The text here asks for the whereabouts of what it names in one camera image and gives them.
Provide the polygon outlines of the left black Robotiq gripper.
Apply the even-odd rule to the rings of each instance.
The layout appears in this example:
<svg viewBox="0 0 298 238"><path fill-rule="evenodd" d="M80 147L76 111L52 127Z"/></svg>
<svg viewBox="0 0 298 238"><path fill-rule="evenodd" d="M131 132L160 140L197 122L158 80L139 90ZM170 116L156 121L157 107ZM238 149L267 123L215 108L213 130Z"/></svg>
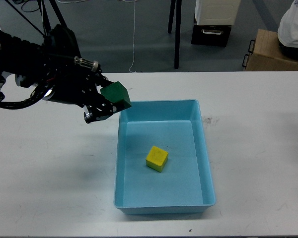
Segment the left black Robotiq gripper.
<svg viewBox="0 0 298 238"><path fill-rule="evenodd" d="M111 117L117 107L98 93L97 86L107 87L113 82L102 74L95 60L74 57L74 65L77 70L60 73L48 80L53 86L43 99L83 107L87 124Z"/></svg>

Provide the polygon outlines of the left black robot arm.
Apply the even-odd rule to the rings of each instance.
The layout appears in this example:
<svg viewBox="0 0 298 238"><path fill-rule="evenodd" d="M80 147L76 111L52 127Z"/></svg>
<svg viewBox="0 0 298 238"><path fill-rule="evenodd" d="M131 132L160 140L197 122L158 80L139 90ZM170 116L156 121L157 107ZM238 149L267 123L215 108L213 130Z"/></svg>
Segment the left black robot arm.
<svg viewBox="0 0 298 238"><path fill-rule="evenodd" d="M112 82L102 75L100 65L81 57L75 34L62 25L49 31L38 45L0 30L0 78L2 73L15 74L16 84L36 88L28 99L4 102L0 93L0 108L18 110L41 99L85 109L86 123L105 120L124 109L98 92Z"/></svg>

